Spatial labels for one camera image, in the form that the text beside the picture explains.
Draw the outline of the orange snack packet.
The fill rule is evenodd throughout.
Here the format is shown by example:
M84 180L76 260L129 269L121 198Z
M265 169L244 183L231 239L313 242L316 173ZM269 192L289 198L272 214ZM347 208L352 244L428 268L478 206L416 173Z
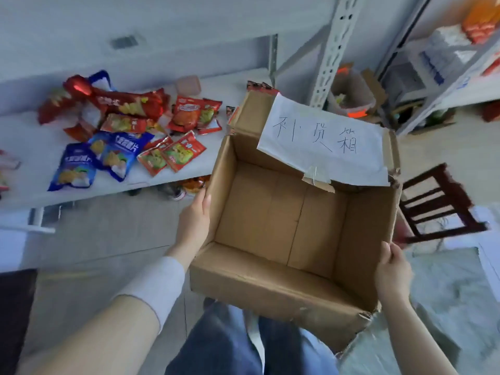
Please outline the orange snack packet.
M211 175L193 177L181 181L180 185L187 195L196 195L201 189L207 186L210 178Z

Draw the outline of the black furniture edge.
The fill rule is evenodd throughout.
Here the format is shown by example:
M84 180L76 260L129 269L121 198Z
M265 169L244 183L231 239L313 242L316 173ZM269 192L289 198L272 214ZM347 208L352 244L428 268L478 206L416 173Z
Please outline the black furniture edge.
M0 273L0 375L15 375L34 302L38 270Z

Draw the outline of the dark red snack packet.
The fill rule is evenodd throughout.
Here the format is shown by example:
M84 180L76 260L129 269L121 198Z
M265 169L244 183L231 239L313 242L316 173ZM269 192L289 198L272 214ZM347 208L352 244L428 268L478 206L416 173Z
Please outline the dark red snack packet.
M254 82L251 80L247 81L247 91L256 91L256 92L261 92L269 95L276 96L279 94L279 90L276 88L272 87L271 85L265 83L265 82Z

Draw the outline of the pile of red snack packets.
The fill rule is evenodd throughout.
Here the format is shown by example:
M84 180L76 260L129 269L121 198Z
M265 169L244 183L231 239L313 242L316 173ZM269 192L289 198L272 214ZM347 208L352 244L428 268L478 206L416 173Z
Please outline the pile of red snack packets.
M38 108L38 123L43 126L77 111L77 123L64 131L78 143L86 143L100 130L149 132L154 137L134 163L140 163L152 177L165 168L179 172L206 150L199 136L222 131L218 120L222 101L177 95L171 105L163 88L144 93L105 91L91 86L86 78L67 78Z

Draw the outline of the white plastic sheet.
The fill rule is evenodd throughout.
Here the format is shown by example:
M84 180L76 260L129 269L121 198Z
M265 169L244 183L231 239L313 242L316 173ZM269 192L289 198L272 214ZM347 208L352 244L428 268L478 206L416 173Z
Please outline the white plastic sheet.
M475 247L408 256L417 315L460 375L500 375L500 305ZM339 359L340 375L401 375L382 311Z

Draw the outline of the stack of white packets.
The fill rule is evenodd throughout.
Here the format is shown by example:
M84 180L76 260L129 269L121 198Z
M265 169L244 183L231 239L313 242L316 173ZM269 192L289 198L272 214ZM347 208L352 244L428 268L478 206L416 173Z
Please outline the stack of white packets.
M437 28L427 38L418 56L434 82L440 86L463 69L475 54L471 41L457 24Z

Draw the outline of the flattened brown cardboard piece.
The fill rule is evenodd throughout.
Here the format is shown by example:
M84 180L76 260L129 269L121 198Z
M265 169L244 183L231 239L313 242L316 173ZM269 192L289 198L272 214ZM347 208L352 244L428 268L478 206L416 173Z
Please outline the flattened brown cardboard piece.
M388 95L384 90L384 88L382 87L381 83L378 81L376 74L371 69L367 68L362 70L361 76L365 80L367 86L369 87L370 91L372 92L376 100L374 107L369 109L369 113L373 114L379 107L381 107L388 100Z

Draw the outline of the white handwritten paper sign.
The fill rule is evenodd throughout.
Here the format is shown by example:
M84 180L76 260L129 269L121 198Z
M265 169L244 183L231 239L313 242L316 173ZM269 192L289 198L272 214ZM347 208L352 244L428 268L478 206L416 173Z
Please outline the white handwritten paper sign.
M257 149L302 174L321 166L331 181L353 186L389 186L384 163L386 129L318 110L278 94Z

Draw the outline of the person's right hand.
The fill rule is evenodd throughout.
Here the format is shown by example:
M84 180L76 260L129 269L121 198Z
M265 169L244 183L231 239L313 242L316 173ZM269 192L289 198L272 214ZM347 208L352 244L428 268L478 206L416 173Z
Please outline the person's right hand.
M380 268L380 260L375 273L378 299L383 308L397 304L409 304L410 286L414 277L409 261L403 250L392 244L392 268Z

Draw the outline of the white metal shelving rack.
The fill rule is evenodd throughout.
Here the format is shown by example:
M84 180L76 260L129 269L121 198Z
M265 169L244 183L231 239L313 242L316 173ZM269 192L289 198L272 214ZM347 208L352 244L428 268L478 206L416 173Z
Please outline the white metal shelving rack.
M293 60L300 59L306 55L307 49L314 49L320 44L322 54L318 58L318 70L313 81L313 89L308 96L308 104L322 107L364 1L335 2L331 20L278 69L276 69L278 34L271 35L272 64L269 69L259 68L203 78L202 95L237 106L246 94L247 80L273 82L279 74L292 66ZM0 127L4 128L5 138L11 133L19 134L20 138L26 139L19 147L4 140L2 143L9 153L21 159L22 165L18 170L8 172L6 176L11 190L6 192L0 201L0 231L54 233L53 227L42 226L45 207L207 175L215 165L216 155L224 137L224 132L202 135L201 141L207 150L199 159L195 159L193 164L187 165L178 173L163 170L159 175L150 177L146 170L135 164L124 182L117 182L109 175L100 173L89 189L49 192L47 188L59 165L59 159L66 145L71 142L62 130L65 122L60 120L55 125L39 126L35 122L33 112L0 118Z

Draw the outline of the brown cardboard box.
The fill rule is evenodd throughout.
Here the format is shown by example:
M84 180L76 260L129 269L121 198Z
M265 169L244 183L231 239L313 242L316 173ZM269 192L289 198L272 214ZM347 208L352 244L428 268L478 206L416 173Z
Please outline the brown cardboard box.
M313 185L258 150L274 96L249 91L230 122L207 193L208 238L191 290L294 322L343 351L379 310L374 273L402 186Z

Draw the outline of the person's left hand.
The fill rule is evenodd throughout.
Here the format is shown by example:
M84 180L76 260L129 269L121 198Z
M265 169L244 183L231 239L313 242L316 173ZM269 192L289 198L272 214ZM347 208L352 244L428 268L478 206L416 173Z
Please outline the person's left hand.
M175 243L166 255L176 259L188 270L209 234L209 215L204 215L201 205L201 190L190 205L180 213Z

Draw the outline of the blue plastic bag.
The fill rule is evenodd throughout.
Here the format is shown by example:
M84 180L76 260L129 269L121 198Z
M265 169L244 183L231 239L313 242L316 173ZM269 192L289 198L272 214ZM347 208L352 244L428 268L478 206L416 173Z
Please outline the blue plastic bag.
M106 70L100 70L86 78L91 86L104 91L117 91L113 86L109 73Z

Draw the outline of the person's right forearm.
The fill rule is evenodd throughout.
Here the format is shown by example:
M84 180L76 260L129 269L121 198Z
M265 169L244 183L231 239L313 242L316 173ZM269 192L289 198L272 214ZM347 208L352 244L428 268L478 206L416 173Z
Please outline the person's right forearm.
M384 299L381 304L402 375L459 375L408 299Z

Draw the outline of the person's left forearm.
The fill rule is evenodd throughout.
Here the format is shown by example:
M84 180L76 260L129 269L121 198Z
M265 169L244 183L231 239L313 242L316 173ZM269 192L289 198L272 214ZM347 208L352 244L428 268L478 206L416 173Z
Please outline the person's left forearm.
M196 254L185 245L172 246L33 375L137 375L182 293Z

